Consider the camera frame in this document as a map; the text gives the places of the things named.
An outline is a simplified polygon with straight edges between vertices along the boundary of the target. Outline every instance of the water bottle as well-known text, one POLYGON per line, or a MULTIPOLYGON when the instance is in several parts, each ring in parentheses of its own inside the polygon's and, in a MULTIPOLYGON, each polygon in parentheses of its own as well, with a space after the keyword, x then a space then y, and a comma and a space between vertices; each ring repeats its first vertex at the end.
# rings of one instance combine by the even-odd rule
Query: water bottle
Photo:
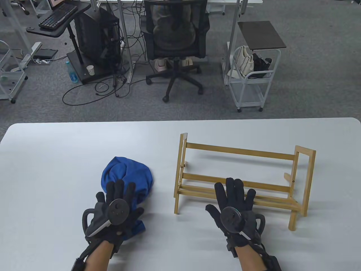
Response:
POLYGON ((67 61, 67 62, 65 62, 65 64, 66 64, 66 68, 68 69, 68 74, 70 76, 70 80, 73 83, 77 83, 78 82, 78 77, 77 77, 77 74, 75 73, 73 67, 71 66, 70 62, 67 61))

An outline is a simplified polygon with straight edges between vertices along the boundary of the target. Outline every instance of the white cup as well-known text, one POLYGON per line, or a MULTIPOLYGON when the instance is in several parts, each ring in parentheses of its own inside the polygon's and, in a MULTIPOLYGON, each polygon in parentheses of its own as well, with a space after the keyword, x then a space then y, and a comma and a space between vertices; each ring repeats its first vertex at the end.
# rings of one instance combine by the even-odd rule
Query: white cup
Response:
POLYGON ((87 67, 87 70, 88 70, 89 75, 94 75, 95 74, 93 65, 89 65, 87 67))

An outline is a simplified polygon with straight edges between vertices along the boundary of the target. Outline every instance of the wooden frame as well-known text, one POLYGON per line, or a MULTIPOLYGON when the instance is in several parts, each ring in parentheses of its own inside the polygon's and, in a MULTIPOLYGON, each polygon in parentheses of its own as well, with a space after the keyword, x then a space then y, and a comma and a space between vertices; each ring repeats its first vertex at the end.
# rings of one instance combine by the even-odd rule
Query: wooden frame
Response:
POLYGON ((256 205, 261 205, 261 206, 290 210, 291 216, 290 216, 290 222, 288 224, 288 228, 290 231, 296 230, 296 218, 297 218, 298 213, 300 213, 302 216, 307 216, 308 202, 309 202, 310 190, 311 190, 311 184, 312 184, 313 168, 314 168, 314 162, 315 162, 315 156, 316 156, 315 150, 307 149, 307 148, 304 148, 301 146, 296 146, 294 154, 283 154, 283 153, 276 153, 276 152, 255 151, 255 150, 237 149, 237 148, 229 148, 229 147, 219 147, 219 146, 212 146, 212 145, 203 145, 203 144, 187 142, 187 133, 183 133, 180 135, 178 161, 177 161, 177 172, 176 172, 175 185, 174 185, 174 198, 175 198, 174 213, 175 214, 178 213, 179 195, 216 199, 216 194, 215 194, 215 191, 213 188, 205 188, 205 187, 199 187, 199 186, 194 186, 194 185, 183 185, 182 184, 183 179, 204 181, 204 182, 213 182, 213 183, 221 182, 223 184, 226 183, 226 178, 197 175, 197 174, 190 174, 190 173, 183 172, 184 168, 187 164, 187 162, 185 161, 186 149, 225 152, 225 153, 232 153, 232 154, 268 157, 268 158, 284 159, 284 160, 293 161, 291 174, 284 173, 284 178, 290 183, 289 186, 264 184, 264 183, 259 183, 259 182, 250 182, 250 181, 243 181, 243 183, 244 183, 245 187, 249 187, 249 188, 256 188, 256 189, 258 188, 258 189, 264 189, 264 190, 268 190, 268 191, 285 192, 288 194, 287 198, 256 195, 254 203, 256 205), (298 158, 299 158, 300 153, 305 154, 309 157, 307 175, 306 175, 306 185, 305 185, 305 189, 304 189, 302 204, 298 203, 292 197, 293 190, 295 188, 297 163, 298 163, 298 158))

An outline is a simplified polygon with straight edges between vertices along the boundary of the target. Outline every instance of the hand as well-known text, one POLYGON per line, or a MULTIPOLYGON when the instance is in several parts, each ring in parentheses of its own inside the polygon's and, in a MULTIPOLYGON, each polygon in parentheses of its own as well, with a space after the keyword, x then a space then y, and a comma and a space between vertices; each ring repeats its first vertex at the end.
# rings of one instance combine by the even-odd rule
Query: hand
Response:
MULTIPOLYGON (((220 182, 214 185, 218 206, 221 211, 226 207, 233 207, 245 216, 248 216, 247 213, 253 213, 253 200, 256 196, 256 191, 254 189, 248 190, 247 196, 244 199, 243 182, 240 179, 234 180, 233 178, 227 178, 226 188, 227 195, 223 185, 220 182)), ((243 247, 249 244, 249 241, 243 235, 238 233, 231 233, 224 227, 221 221, 221 213, 214 205, 208 204, 205 209, 212 216, 212 218, 216 222, 217 227, 219 227, 223 231, 224 235, 227 237, 227 241, 231 241, 233 247, 243 247)), ((256 229, 256 219, 254 219, 252 223, 255 225, 256 229)))
POLYGON ((137 219, 143 214, 144 209, 139 207, 135 210, 131 210, 132 200, 135 193, 135 183, 129 183, 127 190, 124 192, 124 181, 118 180, 115 183, 109 182, 106 185, 107 194, 104 196, 103 192, 96 194, 98 203, 103 203, 104 209, 107 209, 109 205, 116 199, 124 199, 129 207, 129 215, 123 223, 120 225, 110 225, 102 229, 99 233, 95 234, 94 237, 86 237, 88 241, 94 240, 105 240, 111 244, 114 244, 113 253, 118 252, 123 238, 131 231, 137 219))

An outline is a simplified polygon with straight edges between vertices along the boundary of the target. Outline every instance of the black keyboard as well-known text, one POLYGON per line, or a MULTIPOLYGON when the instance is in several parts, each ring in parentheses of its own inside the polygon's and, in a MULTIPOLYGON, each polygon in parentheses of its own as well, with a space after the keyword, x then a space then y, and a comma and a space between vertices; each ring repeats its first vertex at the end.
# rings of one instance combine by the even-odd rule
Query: black keyboard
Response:
POLYGON ((39 26, 41 28, 55 30, 61 26, 61 22, 68 19, 77 10, 77 8, 77 6, 62 3, 59 7, 53 10, 50 15, 44 18, 40 22, 39 26))

